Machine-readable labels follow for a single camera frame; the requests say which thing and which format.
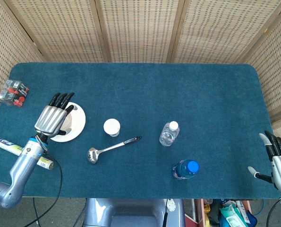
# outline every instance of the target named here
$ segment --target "floor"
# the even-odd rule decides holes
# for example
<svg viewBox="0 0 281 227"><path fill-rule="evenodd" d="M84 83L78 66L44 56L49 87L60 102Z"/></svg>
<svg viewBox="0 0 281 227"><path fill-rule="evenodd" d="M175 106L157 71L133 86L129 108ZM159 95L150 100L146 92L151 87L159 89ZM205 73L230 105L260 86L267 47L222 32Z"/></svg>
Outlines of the floor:
<svg viewBox="0 0 281 227"><path fill-rule="evenodd" d="M35 203L38 213L42 214L53 203L53 198L36 198ZM267 213L276 200L266 200L264 212L257 217L258 224L256 227L265 227ZM251 201L253 213L257 213L262 201ZM190 209L188 201L185 201L185 212L188 214ZM60 198L53 209L40 219L42 227L72 227L76 218L80 214L85 205L85 199ZM23 227L35 218L32 198L23 198L22 201L15 208L4 210L0 208L0 227L12 226ZM83 216L77 223L76 227L81 227ZM270 227L281 227L281 207L278 206L272 213Z"/></svg>

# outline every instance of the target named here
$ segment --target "small box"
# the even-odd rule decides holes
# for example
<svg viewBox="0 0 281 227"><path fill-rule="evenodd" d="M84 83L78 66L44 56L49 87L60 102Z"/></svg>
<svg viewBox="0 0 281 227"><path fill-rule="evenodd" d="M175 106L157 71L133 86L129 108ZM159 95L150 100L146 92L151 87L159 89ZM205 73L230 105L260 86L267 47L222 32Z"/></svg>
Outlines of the small box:
<svg viewBox="0 0 281 227"><path fill-rule="evenodd" d="M0 101L7 105L21 107L27 97L29 88L21 81L8 79L0 92Z"/></svg>

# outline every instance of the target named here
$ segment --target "blue container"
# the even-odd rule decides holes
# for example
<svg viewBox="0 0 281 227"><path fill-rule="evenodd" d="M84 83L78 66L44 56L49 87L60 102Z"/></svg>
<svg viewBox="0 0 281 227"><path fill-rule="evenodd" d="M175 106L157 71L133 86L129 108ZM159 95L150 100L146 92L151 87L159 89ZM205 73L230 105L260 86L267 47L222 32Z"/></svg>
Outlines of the blue container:
<svg viewBox="0 0 281 227"><path fill-rule="evenodd" d="M189 179L194 177L199 170L199 164L194 160L182 160L173 169L173 176L177 179Z"/></svg>

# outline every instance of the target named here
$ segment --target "water bottle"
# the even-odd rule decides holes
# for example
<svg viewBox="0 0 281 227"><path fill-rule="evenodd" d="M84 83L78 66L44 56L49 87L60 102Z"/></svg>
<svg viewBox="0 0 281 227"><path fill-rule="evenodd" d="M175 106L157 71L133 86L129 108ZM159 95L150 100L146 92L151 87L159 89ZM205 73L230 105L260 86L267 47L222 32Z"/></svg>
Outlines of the water bottle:
<svg viewBox="0 0 281 227"><path fill-rule="evenodd" d="M182 160L172 168L173 176L179 180L194 177L199 170L199 164L194 160Z"/></svg>
<svg viewBox="0 0 281 227"><path fill-rule="evenodd" d="M170 145L172 145L172 143L178 136L178 133L179 133L178 123L177 122L168 122L165 124L165 126L161 132L159 142L162 145L169 147Z"/></svg>

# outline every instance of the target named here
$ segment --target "robotic hand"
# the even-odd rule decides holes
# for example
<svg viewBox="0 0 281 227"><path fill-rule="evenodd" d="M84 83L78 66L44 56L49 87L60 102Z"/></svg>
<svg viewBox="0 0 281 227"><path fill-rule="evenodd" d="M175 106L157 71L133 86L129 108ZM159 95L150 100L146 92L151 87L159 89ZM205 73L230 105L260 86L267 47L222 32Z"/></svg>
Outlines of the robotic hand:
<svg viewBox="0 0 281 227"><path fill-rule="evenodd" d="M260 174L251 166L248 167L248 170L255 178L264 180L269 183L273 183L274 187L281 192L281 138L275 137L268 131L265 131L265 134L266 135L260 133L259 136L264 142L268 158L272 165L272 176ZM275 205L273 206L268 215L266 226L268 226L269 217Z"/></svg>
<svg viewBox="0 0 281 227"><path fill-rule="evenodd" d="M74 106L66 106L74 93L56 93L49 104L42 111L35 124L37 134L31 137L26 143L21 155L10 170L11 185L0 183L0 206L10 209L21 200L27 180L29 179L37 161L43 153L47 152L48 138L56 135L65 135L66 132L60 130L67 115Z"/></svg>

